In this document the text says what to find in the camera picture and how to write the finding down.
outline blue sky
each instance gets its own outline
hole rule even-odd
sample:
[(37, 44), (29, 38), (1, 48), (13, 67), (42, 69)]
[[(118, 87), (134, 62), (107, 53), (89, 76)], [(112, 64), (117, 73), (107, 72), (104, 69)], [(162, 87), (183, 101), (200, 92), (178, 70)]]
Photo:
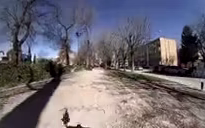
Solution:
[[(127, 17), (146, 16), (151, 22), (152, 38), (174, 38), (180, 42), (182, 28), (194, 24), (205, 13), (205, 0), (88, 0), (95, 10), (92, 38), (104, 31), (113, 30)], [(55, 57), (57, 51), (42, 39), (38, 39), (34, 53), (42, 57)], [(8, 43), (0, 43), (0, 50), (8, 49)]]

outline ground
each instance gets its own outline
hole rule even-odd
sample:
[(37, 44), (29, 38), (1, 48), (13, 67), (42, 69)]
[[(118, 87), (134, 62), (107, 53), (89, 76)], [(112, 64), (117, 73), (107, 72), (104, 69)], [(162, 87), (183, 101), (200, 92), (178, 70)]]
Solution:
[(116, 71), (94, 69), (65, 75), (42, 90), (10, 97), (0, 128), (205, 128), (205, 100), (156, 88)]

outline tree trunk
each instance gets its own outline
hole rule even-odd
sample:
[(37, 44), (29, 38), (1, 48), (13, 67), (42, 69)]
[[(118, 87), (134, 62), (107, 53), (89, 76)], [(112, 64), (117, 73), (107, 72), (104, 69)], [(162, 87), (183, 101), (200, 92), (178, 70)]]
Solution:
[(65, 47), (65, 56), (66, 56), (66, 65), (70, 65), (70, 58), (69, 58), (69, 46)]
[(86, 67), (90, 68), (90, 41), (87, 40), (87, 58), (86, 58)]
[(123, 59), (123, 64), (122, 64), (123, 66), (124, 66), (124, 71), (126, 71), (126, 67), (125, 67), (125, 58)]
[(131, 71), (133, 72), (135, 69), (135, 64), (134, 64), (134, 53), (131, 52)]
[(15, 65), (19, 65), (22, 60), (22, 49), (18, 41), (13, 42), (13, 56), (12, 61)]

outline shrub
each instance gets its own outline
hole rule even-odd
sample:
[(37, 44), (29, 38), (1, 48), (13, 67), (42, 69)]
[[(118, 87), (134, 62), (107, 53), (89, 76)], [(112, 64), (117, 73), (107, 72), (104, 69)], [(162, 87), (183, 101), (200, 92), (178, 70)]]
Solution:
[(28, 64), (19, 66), (0, 63), (0, 88), (14, 87), (20, 83), (38, 81), (50, 77), (46, 70), (46, 63)]

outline dirt path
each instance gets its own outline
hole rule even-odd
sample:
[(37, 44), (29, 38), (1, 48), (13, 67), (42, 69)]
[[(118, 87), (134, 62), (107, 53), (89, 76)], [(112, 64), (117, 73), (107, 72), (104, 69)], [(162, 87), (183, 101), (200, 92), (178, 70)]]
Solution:
[(0, 128), (63, 128), (61, 119), (66, 109), (69, 126), (112, 127), (117, 102), (106, 90), (112, 81), (104, 77), (101, 69), (76, 72), (34, 94), (11, 97), (1, 112), (8, 114), (0, 120)]
[(104, 81), (103, 72), (78, 72), (75, 77), (61, 82), (42, 112), (38, 128), (61, 128), (61, 114), (65, 109), (68, 109), (71, 126), (110, 127), (115, 119), (115, 100), (106, 92), (106, 86), (96, 84), (108, 82)]
[(205, 101), (102, 69), (76, 72), (38, 92), (9, 98), (0, 128), (64, 128), (66, 110), (70, 128), (205, 128)]

